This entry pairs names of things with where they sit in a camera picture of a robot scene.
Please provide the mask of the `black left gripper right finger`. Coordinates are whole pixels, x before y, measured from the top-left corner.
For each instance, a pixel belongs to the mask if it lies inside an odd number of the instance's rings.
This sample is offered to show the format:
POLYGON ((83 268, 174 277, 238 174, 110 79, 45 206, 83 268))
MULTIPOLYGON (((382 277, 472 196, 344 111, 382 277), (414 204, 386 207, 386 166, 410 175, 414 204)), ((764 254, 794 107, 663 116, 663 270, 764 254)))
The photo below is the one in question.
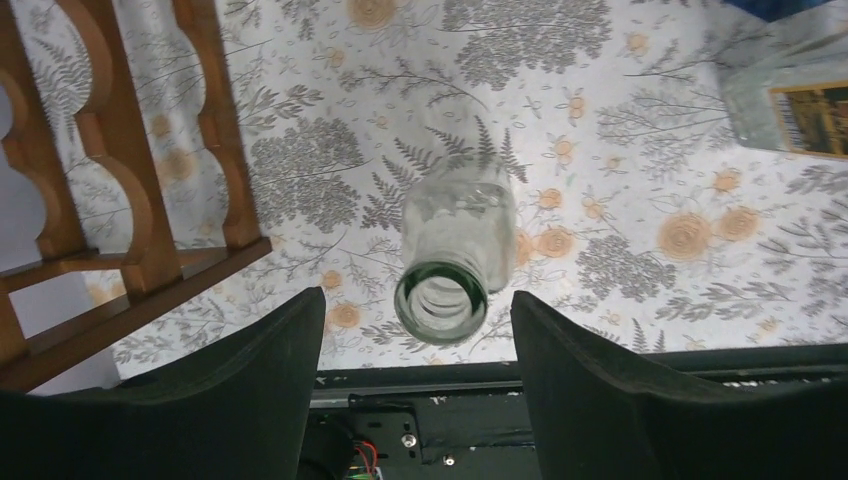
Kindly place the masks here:
POLYGON ((546 479, 843 479, 847 382, 734 388, 648 360, 518 291, 511 323, 546 479))

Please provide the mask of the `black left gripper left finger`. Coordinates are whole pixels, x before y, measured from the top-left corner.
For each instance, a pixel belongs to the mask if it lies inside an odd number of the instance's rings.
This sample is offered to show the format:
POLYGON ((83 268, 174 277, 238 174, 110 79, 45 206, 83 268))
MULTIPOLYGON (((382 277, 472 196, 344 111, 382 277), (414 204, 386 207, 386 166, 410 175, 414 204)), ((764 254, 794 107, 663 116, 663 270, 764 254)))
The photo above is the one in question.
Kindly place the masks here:
POLYGON ((5 479, 292 479, 326 301, 262 319, 110 389, 1 395, 5 479))

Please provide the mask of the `brown wooden wine rack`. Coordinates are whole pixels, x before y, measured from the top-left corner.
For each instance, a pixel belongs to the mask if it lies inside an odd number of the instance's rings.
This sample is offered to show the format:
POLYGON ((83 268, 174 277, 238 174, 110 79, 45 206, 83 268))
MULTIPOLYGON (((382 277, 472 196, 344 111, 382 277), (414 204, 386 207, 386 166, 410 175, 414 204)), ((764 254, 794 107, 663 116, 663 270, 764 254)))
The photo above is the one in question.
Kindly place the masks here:
POLYGON ((46 219, 36 244, 41 258, 1 275, 1 387, 28 393, 163 314, 225 280, 271 251, 250 187, 244 144, 211 1, 176 1, 177 25, 194 47, 205 97, 198 114, 204 147, 226 180, 228 210, 221 247, 180 250, 164 206, 154 160, 113 5, 64 1, 92 68, 90 95, 75 121, 86 155, 120 184, 129 202, 133 236, 123 254, 88 246, 9 2, 1 5, 1 84, 12 123, 2 145, 10 166, 38 189, 46 219), (26 337, 13 292, 84 271, 118 270, 122 296, 26 337))

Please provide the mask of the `clear square glass bottle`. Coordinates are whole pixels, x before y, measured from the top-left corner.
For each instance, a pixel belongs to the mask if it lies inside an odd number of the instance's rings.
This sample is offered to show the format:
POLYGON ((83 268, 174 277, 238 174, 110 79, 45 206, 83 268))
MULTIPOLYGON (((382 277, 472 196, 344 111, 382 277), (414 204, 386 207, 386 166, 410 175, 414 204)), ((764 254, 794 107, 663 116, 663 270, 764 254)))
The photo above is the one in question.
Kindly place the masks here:
POLYGON ((407 191, 402 208, 404 272, 394 307, 413 337, 432 345, 467 340, 483 325, 489 297, 510 281, 516 204, 498 154, 454 154, 407 191))

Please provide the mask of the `clear labelled square bottle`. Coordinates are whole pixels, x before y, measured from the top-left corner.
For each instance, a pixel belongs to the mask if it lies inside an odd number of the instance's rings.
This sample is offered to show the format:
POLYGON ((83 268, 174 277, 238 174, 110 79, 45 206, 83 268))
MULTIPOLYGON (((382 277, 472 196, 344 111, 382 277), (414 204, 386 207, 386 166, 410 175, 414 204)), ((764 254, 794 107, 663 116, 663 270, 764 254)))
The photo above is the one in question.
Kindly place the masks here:
POLYGON ((759 23, 767 40, 741 49, 744 63, 720 81, 738 142, 846 159, 846 2, 831 1, 772 23, 740 11, 759 23))

